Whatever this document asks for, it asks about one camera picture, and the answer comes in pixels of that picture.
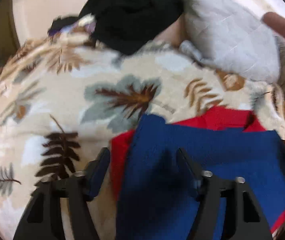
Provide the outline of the red and blue knit garment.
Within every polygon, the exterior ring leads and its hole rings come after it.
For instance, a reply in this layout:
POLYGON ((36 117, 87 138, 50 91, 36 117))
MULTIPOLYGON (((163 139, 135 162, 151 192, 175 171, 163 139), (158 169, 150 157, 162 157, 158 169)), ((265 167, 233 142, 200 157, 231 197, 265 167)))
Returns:
POLYGON ((177 164, 180 148, 219 178, 243 177, 271 232, 285 222, 280 136, 263 128, 252 111, 213 107, 174 124, 158 115, 143 115, 136 129, 111 140, 116 239, 187 238, 199 204, 177 164))

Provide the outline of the black clothing pile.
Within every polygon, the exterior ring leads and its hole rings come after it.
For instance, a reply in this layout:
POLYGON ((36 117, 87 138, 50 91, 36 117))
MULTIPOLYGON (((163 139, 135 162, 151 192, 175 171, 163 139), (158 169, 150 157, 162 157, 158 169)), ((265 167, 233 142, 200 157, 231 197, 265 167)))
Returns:
POLYGON ((182 0, 87 0, 78 16, 55 19, 48 34, 53 36, 90 15, 95 22, 94 40, 132 55, 176 22, 183 12, 182 0))

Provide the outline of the cream leaf-print fleece blanket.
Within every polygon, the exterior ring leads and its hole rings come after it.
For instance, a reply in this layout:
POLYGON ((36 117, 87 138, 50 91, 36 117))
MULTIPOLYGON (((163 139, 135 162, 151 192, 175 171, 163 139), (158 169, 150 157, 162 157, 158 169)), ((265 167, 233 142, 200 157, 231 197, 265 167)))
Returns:
POLYGON ((13 239, 42 177, 83 169, 143 113, 178 122, 214 106, 252 110, 285 139, 278 85, 200 67, 167 43, 121 57, 84 40, 81 34, 30 40, 0 75, 1 239, 13 239))

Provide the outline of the purple and white small item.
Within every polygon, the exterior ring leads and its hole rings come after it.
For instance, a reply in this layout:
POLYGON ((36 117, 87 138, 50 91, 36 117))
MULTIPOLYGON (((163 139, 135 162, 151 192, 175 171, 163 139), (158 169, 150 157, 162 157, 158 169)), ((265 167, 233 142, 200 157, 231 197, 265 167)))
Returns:
POLYGON ((96 20, 94 16, 88 14, 82 18, 75 16, 58 17, 53 20, 48 29, 48 36, 54 36, 60 33, 85 32, 92 34, 95 30, 96 20))

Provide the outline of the light grey quilted pillow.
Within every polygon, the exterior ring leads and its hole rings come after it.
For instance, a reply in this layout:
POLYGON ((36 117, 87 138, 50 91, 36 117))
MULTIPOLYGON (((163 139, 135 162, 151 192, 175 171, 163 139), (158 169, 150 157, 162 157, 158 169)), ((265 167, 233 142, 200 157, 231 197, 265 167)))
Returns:
POLYGON ((277 82, 273 31, 235 0, 183 0, 188 39, 179 47, 198 63, 254 81, 277 82))

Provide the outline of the brown wooden headboard rail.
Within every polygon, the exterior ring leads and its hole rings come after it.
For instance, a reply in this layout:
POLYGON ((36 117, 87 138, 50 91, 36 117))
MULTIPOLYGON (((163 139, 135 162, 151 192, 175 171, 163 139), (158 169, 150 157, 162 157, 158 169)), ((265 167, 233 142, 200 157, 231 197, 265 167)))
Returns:
POLYGON ((262 16, 262 21, 276 33, 285 38, 285 18, 275 12, 267 12, 262 16))

